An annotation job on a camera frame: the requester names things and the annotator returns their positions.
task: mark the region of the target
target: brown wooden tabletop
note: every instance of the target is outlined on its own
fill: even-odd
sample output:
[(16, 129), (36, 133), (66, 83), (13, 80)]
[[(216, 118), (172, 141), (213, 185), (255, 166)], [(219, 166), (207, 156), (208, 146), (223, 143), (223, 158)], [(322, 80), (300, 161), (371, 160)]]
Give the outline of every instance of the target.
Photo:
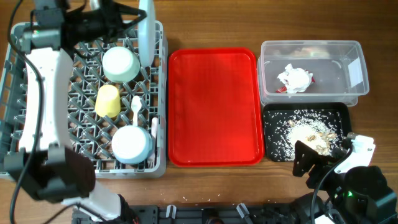
[[(82, 1), (72, 0), (72, 6)], [(138, 1), (119, 2), (138, 6)], [(6, 29), (15, 3), (0, 1), (0, 63), (6, 54)], [(26, 0), (15, 22), (28, 21), (33, 8), (33, 1)], [(359, 41), (371, 90), (349, 109), (353, 130), (375, 139), (371, 164), (382, 169), (389, 186), (398, 192), (398, 1), (159, 0), (155, 8), (169, 53), (185, 48), (247, 47), (258, 57), (265, 40)], [(306, 179), (292, 176), (291, 162), (264, 158), (251, 167), (204, 169), (181, 169), (168, 161), (159, 179), (101, 182), (130, 205), (195, 206), (290, 202), (311, 191)], [(13, 182), (0, 180), (0, 223), (9, 223), (14, 187)], [(21, 190), (16, 220), (42, 223), (60, 207), (35, 202)], [(70, 220), (68, 211), (56, 223)]]

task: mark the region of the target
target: yellow cup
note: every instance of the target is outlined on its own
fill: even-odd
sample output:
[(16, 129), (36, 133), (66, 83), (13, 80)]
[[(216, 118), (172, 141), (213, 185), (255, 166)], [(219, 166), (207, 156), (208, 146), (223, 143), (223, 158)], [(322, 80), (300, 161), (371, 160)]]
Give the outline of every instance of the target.
[(105, 115), (114, 118), (120, 113), (120, 95), (115, 86), (105, 85), (99, 88), (95, 101), (95, 112), (102, 118)]

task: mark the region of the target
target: transparent container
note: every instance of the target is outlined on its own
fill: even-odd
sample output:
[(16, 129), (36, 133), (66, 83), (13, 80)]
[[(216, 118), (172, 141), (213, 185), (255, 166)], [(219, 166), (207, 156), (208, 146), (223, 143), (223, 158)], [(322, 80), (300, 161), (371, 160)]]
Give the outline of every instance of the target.
[[(276, 93), (288, 64), (313, 73), (303, 93)], [(261, 45), (257, 65), (261, 103), (343, 102), (354, 106), (369, 92), (361, 45), (352, 40), (273, 40)]]

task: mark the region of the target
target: cup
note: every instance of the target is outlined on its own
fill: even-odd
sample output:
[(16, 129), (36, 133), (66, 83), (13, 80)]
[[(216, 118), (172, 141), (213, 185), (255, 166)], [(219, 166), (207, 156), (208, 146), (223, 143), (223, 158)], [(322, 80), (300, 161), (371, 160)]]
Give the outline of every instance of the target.
[(104, 54), (102, 66), (106, 78), (115, 83), (125, 83), (138, 75), (140, 62), (129, 49), (113, 47)]
[(114, 118), (120, 113), (120, 95), (115, 86), (104, 85), (99, 88), (95, 101), (95, 112), (102, 118), (105, 115)]
[(119, 128), (112, 138), (112, 150), (123, 164), (138, 164), (154, 150), (152, 137), (142, 127), (127, 125)]

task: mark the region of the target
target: dish rack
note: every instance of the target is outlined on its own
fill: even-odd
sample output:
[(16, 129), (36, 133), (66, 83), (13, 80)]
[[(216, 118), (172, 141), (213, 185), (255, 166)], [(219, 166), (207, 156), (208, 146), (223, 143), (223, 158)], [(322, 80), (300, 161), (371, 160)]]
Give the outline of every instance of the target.
[[(16, 24), (12, 38), (17, 41), (28, 23)], [(79, 43), (81, 53), (100, 54), (92, 59), (82, 59), (75, 54), (73, 73), (68, 91), (68, 128), (73, 150), (93, 162), (96, 177), (106, 179), (158, 178), (166, 170), (166, 81), (167, 39), (163, 26), (155, 23), (155, 59), (151, 67), (132, 81), (123, 84), (110, 82), (103, 74), (101, 59), (107, 49), (116, 46), (129, 48), (138, 54), (137, 29), (131, 29), (125, 38), (104, 44), (100, 40)], [(98, 89), (111, 84), (119, 88), (121, 112), (115, 119), (101, 118), (95, 113)], [(125, 165), (115, 159), (111, 149), (113, 134), (118, 128), (132, 124), (132, 97), (141, 97), (143, 109), (139, 113), (139, 125), (150, 132), (151, 120), (158, 117), (155, 167), (148, 168), (147, 161), (137, 165)], [(25, 63), (8, 46), (4, 70), (0, 82), (0, 178), (9, 179), (3, 168), (7, 154), (17, 153), (26, 113), (27, 75)]]

